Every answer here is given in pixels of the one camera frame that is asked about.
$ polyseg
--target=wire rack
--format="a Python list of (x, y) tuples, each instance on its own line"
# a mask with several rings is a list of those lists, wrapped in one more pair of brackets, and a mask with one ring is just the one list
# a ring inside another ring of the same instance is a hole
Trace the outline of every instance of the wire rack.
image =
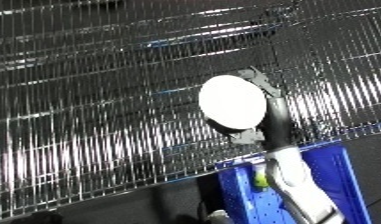
[(197, 105), (250, 65), (299, 143), (381, 132), (381, 0), (0, 0), (0, 219), (258, 152)]

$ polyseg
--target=blue plastic container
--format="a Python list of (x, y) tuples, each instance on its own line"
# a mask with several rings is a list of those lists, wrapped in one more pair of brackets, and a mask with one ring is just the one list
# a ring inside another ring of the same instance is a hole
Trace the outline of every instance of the blue plastic container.
[[(370, 224), (346, 149), (335, 143), (309, 149), (302, 155), (317, 185), (336, 203), (348, 223)], [(295, 224), (280, 196), (271, 188), (265, 191), (257, 189), (253, 185), (253, 176), (254, 171), (249, 164), (219, 173), (226, 211), (233, 221), (236, 224)]]

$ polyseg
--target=white disc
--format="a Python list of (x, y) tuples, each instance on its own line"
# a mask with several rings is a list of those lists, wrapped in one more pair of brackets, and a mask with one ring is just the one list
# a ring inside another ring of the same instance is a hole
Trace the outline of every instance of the white disc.
[(208, 80), (201, 88), (199, 104), (207, 117), (232, 129), (253, 128), (266, 113), (266, 98), (262, 90), (231, 75)]

